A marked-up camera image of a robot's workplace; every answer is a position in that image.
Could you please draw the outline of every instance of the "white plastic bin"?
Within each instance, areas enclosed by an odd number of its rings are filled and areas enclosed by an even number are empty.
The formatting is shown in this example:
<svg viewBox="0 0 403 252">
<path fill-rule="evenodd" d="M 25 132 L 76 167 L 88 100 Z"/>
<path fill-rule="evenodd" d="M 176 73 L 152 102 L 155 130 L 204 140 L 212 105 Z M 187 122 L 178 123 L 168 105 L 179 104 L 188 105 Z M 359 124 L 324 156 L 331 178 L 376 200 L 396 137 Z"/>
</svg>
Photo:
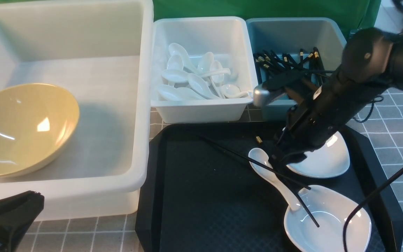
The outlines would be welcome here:
<svg viewBox="0 0 403 252">
<path fill-rule="evenodd" d="M 146 178 L 152 0 L 0 5 L 0 90 L 68 89 L 80 106 L 64 152 L 31 174 L 0 178 L 0 199 L 45 196 L 38 220 L 135 212 Z"/>
<path fill-rule="evenodd" d="M 195 17 L 161 19 L 154 23 L 151 77 L 151 105 L 166 123 L 209 123 L 240 119 L 251 98 L 190 101 L 160 100 L 155 87 L 167 84 L 161 77 L 169 59 L 168 46 L 178 43 L 189 53 L 195 66 L 203 54 L 211 51 L 214 59 L 230 68 L 225 83 L 237 85 L 241 91 L 257 86 L 253 54 L 246 23 L 239 17 Z"/>
</svg>

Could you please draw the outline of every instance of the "tiled floor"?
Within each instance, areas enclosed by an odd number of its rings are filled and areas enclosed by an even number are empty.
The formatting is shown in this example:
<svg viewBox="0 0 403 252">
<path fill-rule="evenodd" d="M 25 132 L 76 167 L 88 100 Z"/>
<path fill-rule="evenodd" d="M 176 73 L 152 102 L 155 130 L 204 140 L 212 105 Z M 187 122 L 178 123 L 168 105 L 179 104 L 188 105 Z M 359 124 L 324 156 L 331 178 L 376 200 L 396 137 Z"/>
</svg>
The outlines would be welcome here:
<svg viewBox="0 0 403 252">
<path fill-rule="evenodd" d="M 403 28 L 403 17 L 390 0 L 382 0 L 376 27 L 389 32 L 399 32 Z M 403 91 L 390 89 L 384 97 L 384 102 L 376 105 L 366 123 L 350 121 L 348 125 L 369 137 L 386 175 L 391 176 L 403 167 Z M 366 107 L 359 117 L 366 117 L 368 111 L 369 107 Z M 239 121 L 261 120 L 260 111 L 251 106 Z M 167 126 L 154 109 L 150 123 L 150 138 Z M 403 209 L 403 176 L 392 188 Z M 18 252 L 139 252 L 142 248 L 134 232 L 135 220 L 136 215 L 131 214 L 35 222 Z"/>
</svg>

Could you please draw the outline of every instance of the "yellow ceramic bowl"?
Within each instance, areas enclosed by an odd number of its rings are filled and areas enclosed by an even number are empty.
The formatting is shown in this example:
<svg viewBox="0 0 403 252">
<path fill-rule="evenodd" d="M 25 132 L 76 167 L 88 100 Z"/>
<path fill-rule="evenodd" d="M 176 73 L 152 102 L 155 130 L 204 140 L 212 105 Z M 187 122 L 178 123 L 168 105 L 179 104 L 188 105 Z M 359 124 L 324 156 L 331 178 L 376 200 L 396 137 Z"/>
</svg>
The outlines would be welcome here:
<svg viewBox="0 0 403 252">
<path fill-rule="evenodd" d="M 0 92 L 0 176 L 43 168 L 63 150 L 79 121 L 66 89 L 24 84 Z"/>
</svg>

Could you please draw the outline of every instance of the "black plastic tray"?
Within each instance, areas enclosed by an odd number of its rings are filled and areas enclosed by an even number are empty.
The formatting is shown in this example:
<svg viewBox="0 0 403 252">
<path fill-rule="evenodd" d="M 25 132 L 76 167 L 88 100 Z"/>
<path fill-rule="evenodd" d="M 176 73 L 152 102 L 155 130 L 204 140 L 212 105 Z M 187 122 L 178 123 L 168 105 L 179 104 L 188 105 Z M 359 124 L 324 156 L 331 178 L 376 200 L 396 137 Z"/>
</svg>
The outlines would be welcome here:
<svg viewBox="0 0 403 252">
<path fill-rule="evenodd" d="M 172 125 L 150 142 L 147 179 L 141 188 L 136 233 L 144 252 L 299 251 L 283 227 L 287 208 L 280 193 L 249 167 L 194 133 L 248 154 L 253 132 L 270 141 L 284 123 Z M 340 131 L 351 156 L 343 175 L 313 179 L 287 173 L 305 184 L 331 188 L 355 202 L 386 180 L 369 140 Z M 373 221 L 368 252 L 400 251 L 403 212 L 390 188 L 368 207 Z"/>
</svg>

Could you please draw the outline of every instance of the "black cable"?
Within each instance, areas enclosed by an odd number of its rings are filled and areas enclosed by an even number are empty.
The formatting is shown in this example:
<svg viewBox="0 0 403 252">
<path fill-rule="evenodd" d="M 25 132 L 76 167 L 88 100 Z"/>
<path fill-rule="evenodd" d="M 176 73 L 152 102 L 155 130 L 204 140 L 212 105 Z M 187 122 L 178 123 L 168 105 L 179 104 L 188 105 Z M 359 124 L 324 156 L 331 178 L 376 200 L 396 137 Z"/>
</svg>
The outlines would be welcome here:
<svg viewBox="0 0 403 252">
<path fill-rule="evenodd" d="M 361 121 L 358 120 L 358 119 L 355 118 L 355 117 L 353 117 L 352 119 L 354 119 L 354 120 L 355 120 L 356 122 L 358 122 L 358 123 L 364 123 L 364 122 L 368 121 L 369 117 L 370 117 L 371 114 L 373 113 L 374 104 L 375 104 L 376 102 L 382 102 L 382 101 L 383 101 L 383 96 L 381 96 L 381 95 L 376 96 L 376 98 L 373 99 L 373 100 L 370 102 L 370 103 L 371 103 L 371 108 L 369 109 L 368 116 L 366 116 L 365 119 L 363 119 L 363 120 L 361 120 Z"/>
<path fill-rule="evenodd" d="M 362 207 L 368 202 L 370 202 L 372 199 L 374 199 L 375 196 L 379 195 L 381 191 L 383 191 L 387 186 L 389 186 L 394 180 L 398 179 L 400 176 L 403 175 L 403 168 L 400 169 L 398 172 L 396 172 L 393 176 L 391 176 L 386 182 L 384 182 L 381 186 L 376 188 L 372 193 L 369 194 L 368 197 L 366 197 L 362 203 L 360 203 L 346 218 L 346 221 L 344 222 L 343 226 L 343 247 L 344 247 L 344 252 L 347 252 L 347 245 L 346 245 L 346 230 L 347 226 L 349 225 L 349 222 L 351 219 L 354 217 L 354 215 L 362 209 Z"/>
</svg>

